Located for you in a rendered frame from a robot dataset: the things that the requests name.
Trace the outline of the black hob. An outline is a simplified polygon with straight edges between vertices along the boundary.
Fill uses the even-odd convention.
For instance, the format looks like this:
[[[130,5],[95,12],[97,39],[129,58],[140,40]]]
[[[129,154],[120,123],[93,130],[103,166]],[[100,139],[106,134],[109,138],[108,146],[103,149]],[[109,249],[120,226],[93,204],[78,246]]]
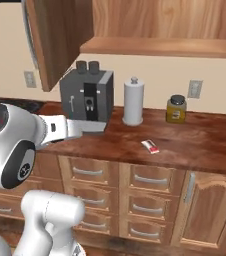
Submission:
[[[28,99],[11,99],[0,98],[0,103],[11,104],[22,109],[29,111],[30,113],[38,114],[40,109],[44,106],[43,101],[28,100]]]

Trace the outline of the open wooden cabinet door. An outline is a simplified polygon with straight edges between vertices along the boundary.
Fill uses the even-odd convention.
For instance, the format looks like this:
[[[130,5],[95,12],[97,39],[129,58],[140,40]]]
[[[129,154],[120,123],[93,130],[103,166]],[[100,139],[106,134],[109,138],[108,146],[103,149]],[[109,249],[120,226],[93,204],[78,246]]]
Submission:
[[[50,92],[94,36],[92,0],[22,0],[42,90]]]

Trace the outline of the white paper towel roll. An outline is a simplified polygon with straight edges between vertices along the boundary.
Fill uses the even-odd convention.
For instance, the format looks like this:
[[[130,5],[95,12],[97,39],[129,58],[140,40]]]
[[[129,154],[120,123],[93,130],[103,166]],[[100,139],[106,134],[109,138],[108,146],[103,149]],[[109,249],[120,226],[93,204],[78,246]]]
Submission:
[[[138,126],[143,122],[144,82],[133,76],[124,83],[123,122],[128,126]]]

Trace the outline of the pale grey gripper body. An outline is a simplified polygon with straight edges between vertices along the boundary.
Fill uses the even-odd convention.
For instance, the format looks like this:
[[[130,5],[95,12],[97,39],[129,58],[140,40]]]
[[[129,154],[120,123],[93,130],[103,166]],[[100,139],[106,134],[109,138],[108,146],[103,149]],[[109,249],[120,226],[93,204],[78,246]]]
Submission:
[[[83,136],[83,131],[77,120],[67,119],[67,138],[75,139]]]

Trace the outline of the grey coffee machine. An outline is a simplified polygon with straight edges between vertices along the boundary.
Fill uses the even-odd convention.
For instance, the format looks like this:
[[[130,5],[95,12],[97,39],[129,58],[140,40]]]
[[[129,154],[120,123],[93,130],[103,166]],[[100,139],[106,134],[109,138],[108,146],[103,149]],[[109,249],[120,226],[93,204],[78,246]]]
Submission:
[[[77,120],[86,133],[103,133],[114,107],[114,72],[98,61],[77,61],[60,80],[63,113]]]

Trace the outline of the wooden wall cabinet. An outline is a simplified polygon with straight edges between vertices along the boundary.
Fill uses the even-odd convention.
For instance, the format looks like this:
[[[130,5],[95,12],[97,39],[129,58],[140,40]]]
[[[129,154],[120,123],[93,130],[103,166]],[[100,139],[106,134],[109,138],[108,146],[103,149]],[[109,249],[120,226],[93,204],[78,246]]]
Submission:
[[[226,0],[92,0],[82,53],[226,58]]]

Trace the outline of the yellow jam jar black lid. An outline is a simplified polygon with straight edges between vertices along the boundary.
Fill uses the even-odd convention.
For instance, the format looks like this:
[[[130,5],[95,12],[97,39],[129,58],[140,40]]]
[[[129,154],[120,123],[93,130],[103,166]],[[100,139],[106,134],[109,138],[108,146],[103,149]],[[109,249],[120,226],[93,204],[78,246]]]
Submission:
[[[183,123],[186,118],[187,103],[183,95],[172,95],[167,101],[166,121]]]

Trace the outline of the white and red bar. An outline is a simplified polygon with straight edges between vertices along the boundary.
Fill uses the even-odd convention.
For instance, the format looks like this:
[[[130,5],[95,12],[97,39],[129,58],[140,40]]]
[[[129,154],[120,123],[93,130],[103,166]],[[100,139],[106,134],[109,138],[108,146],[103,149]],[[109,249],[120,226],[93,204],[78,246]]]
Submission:
[[[150,154],[156,154],[159,152],[158,147],[152,140],[144,140],[141,144],[148,150]]]

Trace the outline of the wooden drawer front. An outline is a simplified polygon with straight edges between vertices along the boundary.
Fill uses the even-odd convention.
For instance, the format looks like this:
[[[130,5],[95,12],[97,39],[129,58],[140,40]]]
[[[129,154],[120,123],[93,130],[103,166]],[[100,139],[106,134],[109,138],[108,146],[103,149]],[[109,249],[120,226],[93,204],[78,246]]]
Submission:
[[[81,199],[89,208],[110,212],[114,206],[115,192],[112,190],[74,187],[72,194]]]
[[[136,211],[133,209],[132,205],[136,204],[141,207],[146,208],[162,208],[162,214],[151,214]],[[129,212],[136,215],[144,215],[149,217],[154,217],[162,220],[171,220],[172,215],[175,214],[176,211],[176,203],[169,198],[163,198],[159,196],[154,197],[145,197],[145,196],[130,196],[129,197]]]
[[[61,180],[58,158],[54,154],[37,153],[32,175],[40,178]]]
[[[145,165],[132,165],[130,167],[130,185],[136,188],[152,189],[157,191],[164,191],[168,193],[171,189],[171,183],[174,180],[173,168],[164,168],[156,166],[145,166]],[[139,175],[145,178],[151,179],[168,179],[168,183],[164,184],[150,184],[145,182],[136,181],[134,175]]]
[[[107,184],[109,179],[108,162],[96,159],[71,157],[69,159],[72,180]]]
[[[78,225],[79,229],[89,230],[97,233],[110,234],[111,233],[111,221],[113,216],[107,213],[101,213],[96,211],[86,211],[82,221],[93,223],[93,224],[106,224],[105,229],[93,229],[91,227],[83,226],[80,222]]]
[[[21,199],[18,197],[0,194],[0,208],[11,208],[11,213],[0,212],[0,215],[13,217],[13,218],[22,218],[23,214],[21,212]]]
[[[147,238],[139,235],[134,235],[130,233],[130,229],[133,228],[137,231],[140,232],[146,232],[146,233],[159,233],[158,238]],[[155,242],[159,244],[167,244],[170,241],[172,234],[172,225],[171,224],[163,224],[163,223],[158,223],[158,222],[153,222],[153,221],[134,221],[130,220],[128,222],[128,227],[127,227],[127,236],[129,238],[133,239],[140,239],[144,241],[150,241],[150,242]]]

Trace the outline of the wooden base cabinet door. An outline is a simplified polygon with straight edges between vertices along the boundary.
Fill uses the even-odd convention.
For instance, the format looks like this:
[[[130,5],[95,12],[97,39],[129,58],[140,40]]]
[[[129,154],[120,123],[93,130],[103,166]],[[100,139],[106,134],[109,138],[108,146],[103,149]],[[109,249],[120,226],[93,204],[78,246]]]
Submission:
[[[226,230],[226,175],[195,173],[180,243],[220,249]]]

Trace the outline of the white wall outlet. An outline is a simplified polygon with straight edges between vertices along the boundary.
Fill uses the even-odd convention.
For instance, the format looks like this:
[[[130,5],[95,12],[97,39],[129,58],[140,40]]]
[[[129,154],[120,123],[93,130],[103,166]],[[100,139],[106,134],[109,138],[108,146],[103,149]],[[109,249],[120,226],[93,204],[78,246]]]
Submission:
[[[202,80],[191,80],[188,87],[188,98],[199,99],[202,89]]]
[[[26,86],[28,88],[35,88],[36,87],[36,79],[35,79],[33,71],[25,71],[24,72],[24,78],[25,78]]]

